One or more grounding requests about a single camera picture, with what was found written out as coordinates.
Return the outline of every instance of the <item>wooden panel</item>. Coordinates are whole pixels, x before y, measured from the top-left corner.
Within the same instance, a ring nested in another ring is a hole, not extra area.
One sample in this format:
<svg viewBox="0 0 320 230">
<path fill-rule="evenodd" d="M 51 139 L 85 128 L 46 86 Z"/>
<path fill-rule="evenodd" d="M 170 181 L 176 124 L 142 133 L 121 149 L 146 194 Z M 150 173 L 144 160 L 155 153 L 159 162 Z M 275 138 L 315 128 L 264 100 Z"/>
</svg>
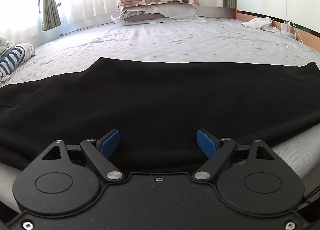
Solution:
<svg viewBox="0 0 320 230">
<path fill-rule="evenodd" d="M 247 14 L 242 14 L 242 13 L 237 13 L 236 14 L 236 19 L 239 19 L 243 22 L 248 22 L 254 18 L 258 18 L 257 16 L 251 16 L 251 15 L 247 15 Z M 272 22 L 272 26 L 276 27 L 277 29 L 281 30 L 281 23 L 277 22 L 277 21 L 273 21 Z M 291 33 L 294 34 L 294 28 L 291 27 L 290 30 Z M 316 37 L 308 32 L 305 32 L 303 30 L 298 29 L 299 35 L 303 41 L 303 43 L 311 48 L 313 48 L 314 50 L 317 50 L 318 52 L 320 52 L 320 37 Z M 297 40 L 301 42 L 301 39 L 299 37 L 299 35 L 297 34 L 297 30 L 296 30 L 296 36 L 297 36 Z"/>
</svg>

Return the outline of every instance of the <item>striped towel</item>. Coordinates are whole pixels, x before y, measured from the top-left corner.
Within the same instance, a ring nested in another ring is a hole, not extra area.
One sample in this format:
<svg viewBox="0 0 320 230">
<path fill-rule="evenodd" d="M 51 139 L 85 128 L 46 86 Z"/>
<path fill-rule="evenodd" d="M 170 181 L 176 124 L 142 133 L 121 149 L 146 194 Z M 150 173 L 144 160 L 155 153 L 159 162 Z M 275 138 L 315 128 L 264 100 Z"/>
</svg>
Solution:
<svg viewBox="0 0 320 230">
<path fill-rule="evenodd" d="M 32 45 L 28 43 L 18 44 L 11 52 L 0 61 L 0 78 L 12 73 L 19 64 L 28 61 L 36 54 Z"/>
</svg>

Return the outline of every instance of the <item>white bed sheet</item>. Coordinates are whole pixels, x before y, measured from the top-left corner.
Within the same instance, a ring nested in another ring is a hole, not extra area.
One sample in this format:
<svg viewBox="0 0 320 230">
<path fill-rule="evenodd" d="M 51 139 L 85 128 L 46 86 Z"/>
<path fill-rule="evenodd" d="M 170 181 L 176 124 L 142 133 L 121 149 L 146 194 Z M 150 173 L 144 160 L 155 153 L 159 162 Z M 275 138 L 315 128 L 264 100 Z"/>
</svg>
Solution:
<svg viewBox="0 0 320 230">
<path fill-rule="evenodd" d="M 246 28 L 237 20 L 206 18 L 206 21 L 133 26 L 111 23 L 83 29 L 37 47 L 36 56 L 20 66 L 5 85 L 79 72 L 100 57 L 174 63 L 303 66 L 315 61 L 318 66 L 320 64 L 320 53 L 307 46 L 308 52 L 304 52 L 289 37 Z M 320 161 L 320 124 L 273 149 L 301 178 L 304 177 Z M 16 208 L 12 203 L 12 184 L 3 183 L 9 172 L 7 166 L 0 164 L 0 200 Z"/>
</svg>

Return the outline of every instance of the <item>triangular cutout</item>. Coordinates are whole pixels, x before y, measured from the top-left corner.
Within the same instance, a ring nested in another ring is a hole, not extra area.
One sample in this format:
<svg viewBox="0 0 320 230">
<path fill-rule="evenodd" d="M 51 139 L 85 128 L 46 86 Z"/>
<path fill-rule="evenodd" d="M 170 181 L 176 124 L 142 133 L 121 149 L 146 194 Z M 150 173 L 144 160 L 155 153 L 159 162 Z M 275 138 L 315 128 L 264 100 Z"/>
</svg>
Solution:
<svg viewBox="0 0 320 230">
<path fill-rule="evenodd" d="M 257 148 L 256 159 L 274 160 L 271 154 L 264 147 L 261 146 L 258 146 Z"/>
<path fill-rule="evenodd" d="M 42 160 L 54 160 L 61 159 L 60 147 L 54 146 L 50 151 L 42 158 Z"/>
</svg>

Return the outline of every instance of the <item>blue gripper pad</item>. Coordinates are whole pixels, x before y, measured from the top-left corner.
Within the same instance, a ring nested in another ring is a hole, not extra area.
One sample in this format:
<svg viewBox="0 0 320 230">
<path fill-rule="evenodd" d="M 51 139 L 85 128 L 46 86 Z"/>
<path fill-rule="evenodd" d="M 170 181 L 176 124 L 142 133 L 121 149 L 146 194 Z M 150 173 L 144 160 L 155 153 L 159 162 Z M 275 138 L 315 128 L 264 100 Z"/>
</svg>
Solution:
<svg viewBox="0 0 320 230">
<path fill-rule="evenodd" d="M 101 143 L 100 153 L 106 157 L 106 159 L 109 159 L 116 148 L 118 148 L 119 142 L 120 133 L 119 131 L 115 131 L 110 137 Z"/>
<path fill-rule="evenodd" d="M 214 140 L 208 137 L 203 131 L 198 130 L 197 142 L 204 154 L 211 158 L 218 150 Z"/>
</svg>

